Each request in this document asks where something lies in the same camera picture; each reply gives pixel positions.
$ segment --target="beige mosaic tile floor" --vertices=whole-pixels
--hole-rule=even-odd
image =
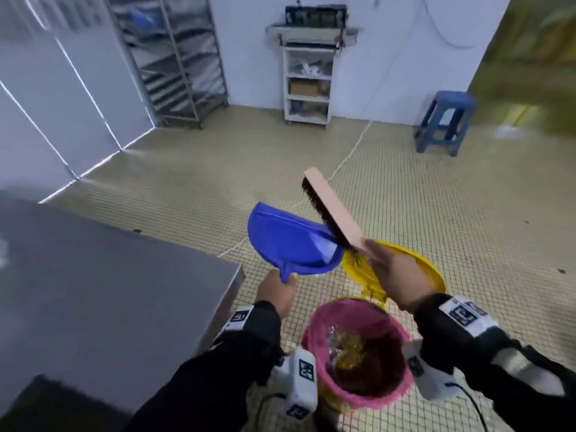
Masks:
[[[250,304],[269,268],[242,241],[250,211],[261,201],[319,220],[301,193],[302,172],[317,166],[330,176],[365,126],[341,118],[326,130],[288,126],[279,112],[232,106],[212,115],[204,130],[154,131],[50,203],[212,254],[241,243],[223,257],[242,264],[247,278],[236,305]],[[576,369],[576,142],[496,139],[474,128],[451,158],[441,148],[417,154],[411,134],[373,123],[331,181],[365,235],[424,255],[450,293],[471,298],[511,335]],[[318,305],[357,293],[341,269],[301,279],[282,328],[284,347],[298,344]],[[393,304],[389,310],[415,333],[408,315]],[[249,395],[252,414],[262,395]],[[490,427],[504,429],[475,396]],[[272,410],[264,409],[263,430],[297,430]],[[468,400],[437,406],[414,389],[382,411],[343,415],[340,425],[480,430]]]

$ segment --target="hand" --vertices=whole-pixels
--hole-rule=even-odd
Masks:
[[[394,254],[371,239],[365,239],[364,244],[380,286],[402,311],[413,314],[420,303],[434,294],[432,282],[413,256]]]
[[[298,275],[296,273],[292,273],[288,277],[288,282],[284,284],[280,280],[280,272],[277,269],[272,269],[258,285],[254,303],[261,300],[270,302],[276,308],[280,318],[285,319],[292,309],[297,283]]]

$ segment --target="black sleeve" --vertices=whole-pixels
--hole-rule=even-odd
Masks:
[[[265,327],[272,343],[246,330],[224,332],[212,349],[183,363],[123,432],[240,430],[248,421],[248,389],[266,382],[281,352],[280,317],[268,302],[255,306],[260,312],[250,321]]]
[[[414,315],[422,359],[449,374],[461,370],[470,388],[492,399],[496,413],[517,432],[576,430],[576,374],[499,327],[473,337],[439,309],[450,299],[435,294]]]

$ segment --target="wooden brush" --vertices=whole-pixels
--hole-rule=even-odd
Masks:
[[[304,172],[302,189],[334,235],[336,243],[355,253],[365,252],[362,230],[318,168]]]

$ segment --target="metal table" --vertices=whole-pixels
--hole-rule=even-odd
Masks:
[[[0,193],[0,415],[44,374],[128,412],[212,341],[238,264]]]

